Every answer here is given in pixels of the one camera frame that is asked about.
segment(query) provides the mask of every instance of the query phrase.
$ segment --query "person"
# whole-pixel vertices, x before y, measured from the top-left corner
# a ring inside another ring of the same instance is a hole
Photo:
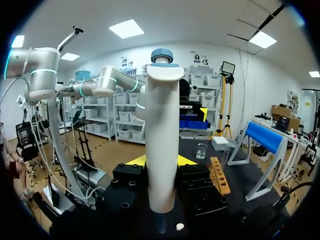
[[[3,128],[0,130],[0,152],[4,160],[5,168],[9,178],[12,180],[12,185],[14,179],[20,179],[23,189],[23,195],[25,198],[30,199],[33,192],[27,188],[27,167],[24,159],[20,157],[15,151],[10,148],[9,142],[3,133]]]

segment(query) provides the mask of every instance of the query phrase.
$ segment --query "office chair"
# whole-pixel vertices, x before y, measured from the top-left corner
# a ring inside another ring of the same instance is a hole
[[[28,174],[32,174],[34,178],[35,175],[35,167],[41,168],[43,171],[46,170],[42,164],[42,160],[33,161],[34,158],[38,156],[38,147],[36,145],[35,138],[32,134],[31,124],[30,122],[23,122],[15,126],[16,136],[18,139],[18,144],[16,145],[16,153],[23,158],[24,162],[31,161],[29,168],[31,168],[31,172],[29,169],[27,170]]]

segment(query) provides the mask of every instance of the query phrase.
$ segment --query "white ceiling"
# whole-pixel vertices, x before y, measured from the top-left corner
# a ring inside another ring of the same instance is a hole
[[[24,47],[56,48],[73,25],[84,29],[64,50],[80,55],[72,62],[61,61],[59,68],[65,70],[102,54],[168,42],[208,43],[247,51],[246,41],[228,34],[250,39],[280,6],[277,0],[46,0],[21,33],[25,34]],[[144,35],[121,39],[108,29],[130,19],[141,26]],[[287,9],[262,31],[277,43],[267,49],[248,43],[249,53],[274,62],[300,81],[316,81],[309,75],[318,70],[316,61]]]

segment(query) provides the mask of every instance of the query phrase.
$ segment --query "blue cushion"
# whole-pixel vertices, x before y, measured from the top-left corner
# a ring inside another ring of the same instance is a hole
[[[245,135],[256,140],[273,154],[277,152],[281,140],[283,139],[283,136],[252,121],[249,122]]]

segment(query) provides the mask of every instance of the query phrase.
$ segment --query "cardboard box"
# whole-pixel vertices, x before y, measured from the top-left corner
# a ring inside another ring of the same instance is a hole
[[[291,116],[291,109],[277,106],[277,105],[272,105],[272,114],[279,115],[279,116],[285,116],[289,117]]]
[[[280,115],[272,114],[272,118],[274,121],[278,121],[280,117],[281,117]],[[288,125],[287,131],[290,132],[290,129],[293,129],[294,132],[298,132],[298,128],[299,128],[299,124],[300,124],[299,118],[296,118],[293,116],[282,116],[282,117],[289,119],[289,125]]]
[[[288,126],[288,131],[290,132],[290,129],[293,129],[294,132],[298,132],[299,124],[300,124],[300,119],[296,117],[289,117],[290,122]]]

